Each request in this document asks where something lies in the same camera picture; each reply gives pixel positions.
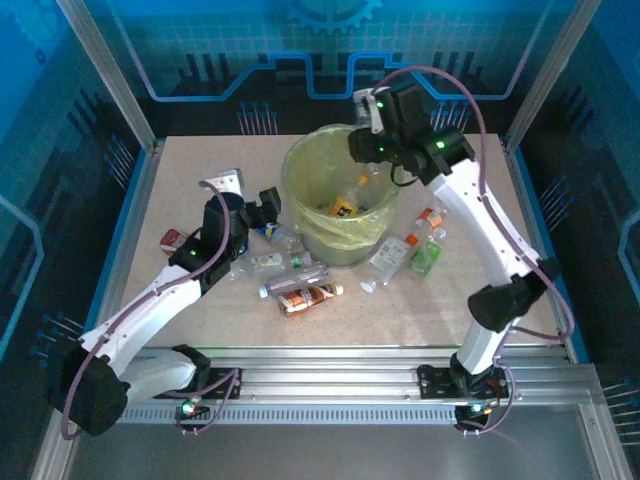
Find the metal post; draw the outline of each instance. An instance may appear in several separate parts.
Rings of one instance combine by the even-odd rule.
[[[57,2],[138,142],[145,151],[153,151],[156,137],[84,2]]]
[[[589,26],[593,15],[600,6],[602,0],[578,0],[575,8],[569,15],[560,34],[556,38],[551,51],[545,59],[531,90],[527,93],[524,102],[507,132],[507,150],[515,151],[525,133],[531,126],[542,104],[547,99],[551,88],[556,83],[560,73],[564,69],[569,57],[578,45],[585,30]]]

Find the trash item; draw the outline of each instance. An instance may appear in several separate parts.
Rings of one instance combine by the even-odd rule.
[[[330,276],[329,267],[323,263],[315,263],[310,267],[300,268],[272,278],[260,286],[258,293],[260,298],[277,297],[296,288],[304,288],[314,284],[322,285],[329,281]]]
[[[184,245],[188,237],[189,235],[186,233],[170,228],[160,240],[160,249],[170,257],[178,248]]]
[[[352,266],[375,248],[391,220],[399,188],[390,175],[372,175],[349,153],[349,125],[330,125],[297,142],[282,166],[282,185],[296,232],[311,255],[332,266]],[[350,181],[365,174],[363,213],[350,217],[327,212]]]
[[[311,266],[313,261],[309,252],[265,253],[250,258],[236,260],[227,274],[231,280],[248,277],[268,278],[287,270]]]
[[[447,215],[447,207],[442,202],[437,202],[433,207],[425,208],[416,218],[411,233],[405,238],[412,247],[421,241],[431,237],[433,232],[442,225],[442,221]]]
[[[389,283],[393,275],[409,258],[411,245],[397,237],[388,237],[376,253],[355,271],[360,286],[373,293],[379,286]]]
[[[419,280],[423,280],[429,274],[440,257],[446,236],[446,230],[437,228],[432,235],[420,243],[411,255],[409,269]]]
[[[302,248],[300,235],[285,227],[281,223],[267,223],[264,227],[256,228],[256,232],[265,238],[271,245],[287,250],[297,250]]]
[[[317,287],[296,289],[289,293],[278,295],[278,305],[285,317],[291,317],[309,310],[314,305],[324,302],[344,293],[342,285],[329,283]]]
[[[339,195],[333,207],[329,210],[332,217],[349,217],[357,214],[360,209],[364,210],[364,189],[369,184],[369,177],[360,174],[358,183],[347,189],[343,195]]]

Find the plastic bottle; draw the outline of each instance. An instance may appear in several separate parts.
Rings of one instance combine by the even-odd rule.
[[[447,207],[444,203],[437,201],[433,207],[425,208],[416,218],[411,233],[405,238],[412,247],[417,246],[421,241],[431,237],[433,232],[442,225],[447,216]]]
[[[278,222],[267,223],[264,227],[256,228],[256,232],[274,247],[286,250],[296,250],[302,247],[300,235]]]
[[[386,285],[391,277],[409,258],[411,245],[397,237],[388,237],[376,253],[356,270],[360,286],[367,293],[373,293],[380,285]]]
[[[278,305],[285,317],[291,317],[343,293],[344,287],[334,283],[319,285],[317,287],[300,288],[293,292],[278,295]]]
[[[432,235],[420,243],[409,260],[409,269],[414,277],[422,280],[429,274],[442,253],[446,236],[446,230],[437,228]]]
[[[348,217],[358,213],[358,208],[363,203],[363,190],[369,183],[369,177],[361,174],[358,183],[349,188],[343,195],[340,195],[329,210],[328,215],[332,217]]]
[[[258,293],[260,294],[260,298],[267,298],[268,296],[277,297],[280,294],[291,292],[296,288],[328,283],[330,275],[329,267],[324,263],[315,263],[310,267],[299,268],[293,272],[287,272],[272,278],[260,286]]]
[[[229,278],[240,280],[247,277],[273,277],[287,270],[309,267],[313,261],[309,252],[265,253],[250,258],[236,260],[231,264]]]

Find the beige table surface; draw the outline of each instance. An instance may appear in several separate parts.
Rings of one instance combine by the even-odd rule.
[[[155,278],[167,263],[159,241],[169,228],[190,232],[199,227],[210,192],[198,181],[218,172],[240,167],[245,197],[257,199],[260,190],[280,187],[280,167],[285,154],[300,136],[169,137],[166,140],[148,209],[138,239],[123,303],[130,301]],[[468,135],[476,151],[479,136]],[[500,142],[489,136],[488,181],[516,228],[526,228]],[[283,197],[281,222],[289,223]],[[419,183],[404,188],[396,208],[393,232],[404,237],[415,217],[427,207],[426,189]],[[332,299],[295,319],[283,318],[272,299],[258,297],[258,281],[223,279],[207,295],[177,315],[149,346],[188,343],[215,346],[356,346],[460,344],[469,326],[467,297],[486,285],[486,278],[465,229],[449,216],[444,225],[447,243],[421,287],[405,276],[375,294],[365,293],[351,271],[335,269],[345,287]],[[271,247],[254,232],[252,253]],[[547,297],[543,297],[521,325],[554,334],[556,321]],[[513,335],[510,343],[538,343]]]

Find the trash bin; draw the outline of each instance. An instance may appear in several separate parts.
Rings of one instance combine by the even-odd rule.
[[[398,187],[385,165],[356,163],[347,137],[355,127],[329,125],[298,141],[282,166],[282,184],[293,224],[314,258],[346,267],[364,260],[393,218]],[[351,217],[327,215],[338,195],[358,176],[369,176],[363,213]]]

